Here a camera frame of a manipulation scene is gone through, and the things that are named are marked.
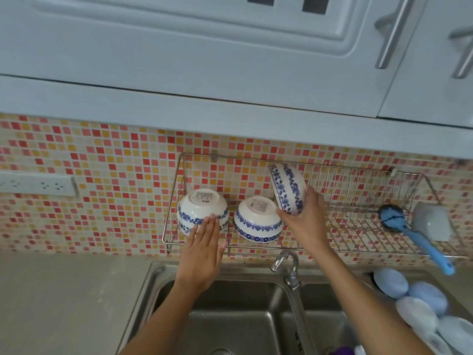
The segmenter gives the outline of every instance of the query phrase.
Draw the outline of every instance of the electrical outlet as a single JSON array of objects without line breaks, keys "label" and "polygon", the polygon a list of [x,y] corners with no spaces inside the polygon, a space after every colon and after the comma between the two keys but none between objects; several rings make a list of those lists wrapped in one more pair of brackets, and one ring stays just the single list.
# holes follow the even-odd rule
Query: electrical outlet
[{"label": "electrical outlet", "polygon": [[76,196],[77,187],[67,175],[0,171],[0,193]]}]

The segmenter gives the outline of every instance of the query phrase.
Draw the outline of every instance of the sink drain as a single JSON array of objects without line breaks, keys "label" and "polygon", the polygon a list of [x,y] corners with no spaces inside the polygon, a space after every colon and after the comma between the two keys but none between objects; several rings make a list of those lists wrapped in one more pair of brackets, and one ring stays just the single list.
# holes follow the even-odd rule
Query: sink drain
[{"label": "sink drain", "polygon": [[217,349],[212,351],[210,355],[233,355],[233,353],[227,349]]}]

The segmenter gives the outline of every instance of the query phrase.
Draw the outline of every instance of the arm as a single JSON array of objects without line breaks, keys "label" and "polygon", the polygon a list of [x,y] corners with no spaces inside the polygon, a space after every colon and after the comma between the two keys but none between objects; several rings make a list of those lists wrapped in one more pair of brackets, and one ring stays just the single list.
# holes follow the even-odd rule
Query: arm
[{"label": "arm", "polygon": [[220,270],[226,242],[218,245],[220,222],[215,215],[197,225],[187,238],[174,286],[161,306],[120,355],[166,355],[179,338],[189,312]]},{"label": "arm", "polygon": [[367,354],[433,355],[429,347],[388,310],[332,250],[327,240],[322,195],[309,186],[301,214],[294,217],[278,210],[278,215],[327,276]]}]

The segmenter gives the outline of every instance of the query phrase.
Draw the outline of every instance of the blue brush handle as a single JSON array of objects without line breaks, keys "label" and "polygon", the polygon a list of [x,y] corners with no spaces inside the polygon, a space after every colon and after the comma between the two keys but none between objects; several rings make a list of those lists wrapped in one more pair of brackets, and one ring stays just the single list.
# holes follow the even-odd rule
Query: blue brush handle
[{"label": "blue brush handle", "polygon": [[445,275],[455,274],[455,267],[453,264],[437,248],[430,244],[421,233],[412,231],[407,227],[403,227],[402,232],[407,235],[415,245],[426,252],[432,261],[442,269]]}]

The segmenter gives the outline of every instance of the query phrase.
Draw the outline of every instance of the white cabinet door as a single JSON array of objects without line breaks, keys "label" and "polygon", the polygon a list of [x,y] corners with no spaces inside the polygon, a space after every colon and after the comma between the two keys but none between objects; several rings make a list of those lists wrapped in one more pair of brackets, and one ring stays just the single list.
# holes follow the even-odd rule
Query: white cabinet door
[{"label": "white cabinet door", "polygon": [[0,0],[0,74],[376,117],[422,0],[384,70],[374,23],[402,4]]},{"label": "white cabinet door", "polygon": [[429,0],[380,116],[473,127],[473,0]]}]

